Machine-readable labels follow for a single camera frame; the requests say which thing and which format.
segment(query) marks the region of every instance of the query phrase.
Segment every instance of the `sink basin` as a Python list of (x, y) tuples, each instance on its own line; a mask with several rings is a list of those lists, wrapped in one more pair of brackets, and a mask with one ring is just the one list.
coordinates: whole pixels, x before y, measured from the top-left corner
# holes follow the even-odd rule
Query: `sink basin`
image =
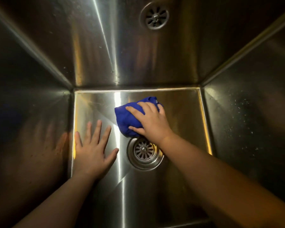
[(147, 96), (156, 96), (163, 104), (175, 133), (211, 153), (199, 88), (75, 91), (74, 131), (79, 131), (83, 138), (87, 122), (93, 123), (94, 130), (96, 121), (101, 119), (102, 132), (107, 125), (112, 126), (105, 153), (110, 153), (116, 147), (120, 149), (112, 168), (95, 185), (84, 203), (77, 221), (78, 227), (211, 225), (183, 176), (167, 157), (163, 155), (159, 164), (150, 170), (141, 170), (129, 160), (131, 138), (120, 133), (114, 107)]

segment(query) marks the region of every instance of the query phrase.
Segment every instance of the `blue cloth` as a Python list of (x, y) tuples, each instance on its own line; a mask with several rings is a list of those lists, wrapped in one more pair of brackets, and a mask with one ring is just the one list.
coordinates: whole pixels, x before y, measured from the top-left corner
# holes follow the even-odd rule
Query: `blue cloth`
[[(156, 97), (148, 97), (140, 101), (153, 103), (156, 106), (157, 110), (160, 111), (159, 108), (157, 107), (158, 101)], [(121, 131), (121, 133), (127, 137), (140, 136), (138, 133), (134, 132), (133, 130), (130, 130), (129, 126), (133, 126), (136, 128), (143, 128), (143, 125), (133, 116), (133, 114), (131, 114), (129, 111), (126, 110), (127, 106), (132, 106), (133, 108), (145, 114), (142, 107), (137, 104), (138, 102), (130, 102), (128, 104), (115, 108), (115, 115), (116, 115), (118, 128)]]

